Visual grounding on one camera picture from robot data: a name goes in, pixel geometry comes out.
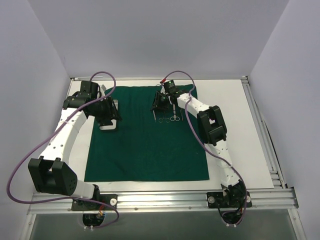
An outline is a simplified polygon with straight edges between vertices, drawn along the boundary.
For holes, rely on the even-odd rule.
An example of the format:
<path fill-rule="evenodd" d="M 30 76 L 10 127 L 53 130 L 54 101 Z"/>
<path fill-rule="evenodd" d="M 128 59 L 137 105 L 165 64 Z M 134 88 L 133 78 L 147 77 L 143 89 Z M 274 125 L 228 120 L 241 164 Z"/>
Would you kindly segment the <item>small steel scalpel handle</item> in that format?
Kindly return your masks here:
<path fill-rule="evenodd" d="M 154 121 L 155 121 L 155 122 L 157 122 L 157 118 L 156 118 L 156 114 L 155 114 L 155 112 L 154 112 L 154 111 L 152 111 L 152 113 L 153 113 Z"/>

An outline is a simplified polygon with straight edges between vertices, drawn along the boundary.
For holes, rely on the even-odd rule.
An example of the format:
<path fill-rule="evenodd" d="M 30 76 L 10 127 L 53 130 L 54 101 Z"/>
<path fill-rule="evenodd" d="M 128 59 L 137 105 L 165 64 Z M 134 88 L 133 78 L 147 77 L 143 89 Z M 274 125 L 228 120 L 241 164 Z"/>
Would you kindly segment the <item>metal instrument tray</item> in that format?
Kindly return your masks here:
<path fill-rule="evenodd" d="M 114 100 L 114 105 L 115 105 L 116 109 L 118 110 L 119 101 L 117 99 Z M 112 123 L 111 125 L 100 126 L 99 129 L 101 131 L 113 131 L 113 130 L 116 130 L 118 121 L 115 120 L 115 119 L 112 119 L 111 123 Z"/>

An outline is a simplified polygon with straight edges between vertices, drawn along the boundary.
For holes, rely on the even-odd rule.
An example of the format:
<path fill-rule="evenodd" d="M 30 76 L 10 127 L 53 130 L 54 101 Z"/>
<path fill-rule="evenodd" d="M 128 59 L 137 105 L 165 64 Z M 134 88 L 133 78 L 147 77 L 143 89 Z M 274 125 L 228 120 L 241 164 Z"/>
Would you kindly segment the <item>steel surgical forceps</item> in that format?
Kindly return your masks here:
<path fill-rule="evenodd" d="M 163 116 L 159 118 L 158 122 L 159 123 L 169 123 L 170 122 L 170 118 L 166 117 L 166 115 L 163 114 Z"/>

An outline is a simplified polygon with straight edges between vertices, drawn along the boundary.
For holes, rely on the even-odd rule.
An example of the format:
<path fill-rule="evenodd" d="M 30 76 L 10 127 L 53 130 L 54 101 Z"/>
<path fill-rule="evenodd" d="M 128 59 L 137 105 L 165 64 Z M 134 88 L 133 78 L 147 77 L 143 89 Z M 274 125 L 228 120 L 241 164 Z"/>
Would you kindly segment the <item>steel surgical scissors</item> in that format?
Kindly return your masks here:
<path fill-rule="evenodd" d="M 172 116 L 170 117 L 170 121 L 172 122 L 180 121 L 180 117 L 177 115 L 175 104 L 172 105 Z"/>

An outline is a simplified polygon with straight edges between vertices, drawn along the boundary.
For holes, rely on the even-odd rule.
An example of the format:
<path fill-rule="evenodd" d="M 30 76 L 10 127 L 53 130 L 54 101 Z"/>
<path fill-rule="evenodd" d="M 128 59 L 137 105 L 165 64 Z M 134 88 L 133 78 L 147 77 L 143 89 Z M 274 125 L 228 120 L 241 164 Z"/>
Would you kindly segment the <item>dark green surgical cloth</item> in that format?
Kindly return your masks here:
<path fill-rule="evenodd" d="M 87 182 L 176 182 L 209 179 L 205 150 L 187 120 L 159 123 L 164 114 L 151 106 L 156 86 L 118 86 L 111 96 L 118 100 L 121 121 L 116 130 L 102 131 L 94 123 L 84 179 Z M 189 118 L 198 134 L 197 119 Z"/>

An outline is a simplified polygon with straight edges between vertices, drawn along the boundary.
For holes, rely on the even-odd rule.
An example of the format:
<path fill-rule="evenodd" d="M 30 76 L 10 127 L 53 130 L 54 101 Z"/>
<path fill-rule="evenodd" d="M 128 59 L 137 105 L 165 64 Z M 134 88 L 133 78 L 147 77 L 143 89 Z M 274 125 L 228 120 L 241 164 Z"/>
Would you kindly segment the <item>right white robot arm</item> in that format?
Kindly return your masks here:
<path fill-rule="evenodd" d="M 175 110 L 180 108 L 185 111 L 185 117 L 190 124 L 197 141 L 204 150 L 215 158 L 219 171 L 223 203 L 234 206 L 240 197 L 247 198 L 247 188 L 241 175 L 233 167 L 227 145 L 227 126 L 221 109 L 210 106 L 193 97 L 191 91 L 180 89 L 173 80 L 162 80 L 161 90 L 156 91 L 151 110 L 166 111 L 169 106 Z M 189 115 L 197 120 L 198 133 L 191 125 Z"/>

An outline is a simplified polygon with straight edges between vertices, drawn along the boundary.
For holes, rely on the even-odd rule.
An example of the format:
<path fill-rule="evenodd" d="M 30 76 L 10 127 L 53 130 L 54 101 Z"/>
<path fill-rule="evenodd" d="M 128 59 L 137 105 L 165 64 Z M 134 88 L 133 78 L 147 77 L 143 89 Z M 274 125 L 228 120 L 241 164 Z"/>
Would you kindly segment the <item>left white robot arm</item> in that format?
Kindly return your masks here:
<path fill-rule="evenodd" d="M 111 96 L 105 96 L 105 91 L 104 85 L 82 81 L 80 89 L 64 100 L 56 135 L 40 156 L 28 163 L 37 192 L 83 199 L 83 204 L 90 210 L 100 206 L 98 186 L 79 180 L 68 163 L 77 135 L 90 116 L 97 120 L 101 130 L 122 119 L 115 101 Z"/>

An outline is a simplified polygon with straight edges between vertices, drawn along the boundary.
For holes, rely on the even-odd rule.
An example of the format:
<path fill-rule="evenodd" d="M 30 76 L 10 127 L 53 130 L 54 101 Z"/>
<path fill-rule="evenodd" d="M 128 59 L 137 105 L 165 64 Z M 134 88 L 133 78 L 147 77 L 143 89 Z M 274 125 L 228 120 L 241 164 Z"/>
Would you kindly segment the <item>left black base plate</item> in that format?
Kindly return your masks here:
<path fill-rule="evenodd" d="M 110 206 L 113 208 L 117 207 L 118 195 L 117 194 L 100 194 L 95 193 L 92 200 L 98 201 L 108 206 L 105 206 L 101 203 L 95 203 L 88 200 L 75 199 L 72 202 L 71 210 L 72 211 L 102 211 L 102 210 L 111 210 Z"/>

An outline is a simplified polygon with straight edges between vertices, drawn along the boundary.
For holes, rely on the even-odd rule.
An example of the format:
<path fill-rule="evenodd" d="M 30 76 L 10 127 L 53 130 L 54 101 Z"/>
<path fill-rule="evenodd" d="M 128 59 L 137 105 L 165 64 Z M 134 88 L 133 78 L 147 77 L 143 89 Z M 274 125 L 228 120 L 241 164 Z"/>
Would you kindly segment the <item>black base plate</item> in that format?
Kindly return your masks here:
<path fill-rule="evenodd" d="M 207 206 L 210 209 L 237 209 L 244 207 L 245 194 L 242 191 L 207 192 Z"/>
<path fill-rule="evenodd" d="M 75 199 L 72 202 L 71 210 L 72 211 L 102 211 L 102 210 L 111 210 L 110 206 L 113 208 L 117 207 L 118 195 L 117 194 L 100 194 L 95 193 L 92 200 L 98 201 L 108 206 L 105 206 L 101 203 L 95 203 L 88 200 Z"/>

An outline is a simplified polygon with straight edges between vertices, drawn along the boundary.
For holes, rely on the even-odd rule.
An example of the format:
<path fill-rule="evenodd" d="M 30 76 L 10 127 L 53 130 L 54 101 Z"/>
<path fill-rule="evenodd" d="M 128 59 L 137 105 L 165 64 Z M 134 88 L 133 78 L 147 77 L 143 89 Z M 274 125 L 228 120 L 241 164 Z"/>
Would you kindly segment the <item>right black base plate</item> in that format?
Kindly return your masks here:
<path fill-rule="evenodd" d="M 207 206 L 210 209 L 237 209 L 244 207 L 245 194 L 242 191 L 207 192 Z"/>

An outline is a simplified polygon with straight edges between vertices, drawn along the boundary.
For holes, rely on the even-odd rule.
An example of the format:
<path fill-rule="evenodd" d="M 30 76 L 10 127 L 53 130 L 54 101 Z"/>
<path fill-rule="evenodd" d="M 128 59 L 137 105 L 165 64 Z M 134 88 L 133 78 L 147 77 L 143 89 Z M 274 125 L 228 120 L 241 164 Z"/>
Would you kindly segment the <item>aluminium front rail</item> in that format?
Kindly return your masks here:
<path fill-rule="evenodd" d="M 157 213 L 157 212 L 203 212 L 215 211 L 211 208 L 213 198 L 207 190 L 198 191 L 145 191 L 117 192 L 116 209 L 119 213 Z M 287 210 L 299 207 L 292 188 L 250 190 L 248 210 Z M 72 200 L 63 199 L 52 202 L 32 204 L 28 214 L 75 214 Z"/>

